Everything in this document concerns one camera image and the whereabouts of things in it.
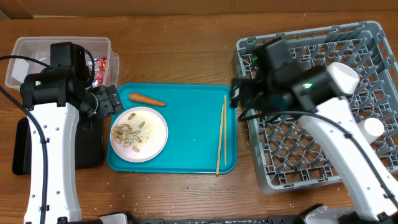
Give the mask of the red snack wrapper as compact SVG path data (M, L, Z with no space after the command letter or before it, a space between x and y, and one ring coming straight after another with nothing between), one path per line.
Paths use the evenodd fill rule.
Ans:
M93 87L97 87L104 84L107 58L106 57L96 58L94 59L94 62L90 60L87 64L90 71L92 71L92 65L94 65L95 77L93 80Z

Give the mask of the white bowl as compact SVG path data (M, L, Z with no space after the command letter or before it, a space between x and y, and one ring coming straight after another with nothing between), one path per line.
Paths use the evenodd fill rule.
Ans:
M344 94L354 94L360 78L351 67L340 62L333 62L327 66L326 70Z

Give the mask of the white paper cup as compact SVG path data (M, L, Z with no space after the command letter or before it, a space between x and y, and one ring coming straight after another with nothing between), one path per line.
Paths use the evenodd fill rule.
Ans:
M384 125L377 118L368 118L358 124L358 128L369 144L373 143L384 133Z

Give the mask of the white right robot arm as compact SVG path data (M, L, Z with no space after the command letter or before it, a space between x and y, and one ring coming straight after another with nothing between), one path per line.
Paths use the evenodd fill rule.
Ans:
M260 118L295 116L324 150L353 201L351 208L314 205L295 222L396 223L397 180L372 149L370 131L358 126L350 109L348 96L359 75L339 62L303 69L282 38L258 46L254 55L257 76L232 81L231 106L256 109Z

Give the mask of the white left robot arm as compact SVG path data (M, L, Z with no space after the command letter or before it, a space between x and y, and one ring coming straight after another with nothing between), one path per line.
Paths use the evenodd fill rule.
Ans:
M31 137L30 199L25 223L79 222L75 138L80 119L96 121L123 112L116 87L93 87L90 53L72 42L50 46L50 65L20 87Z

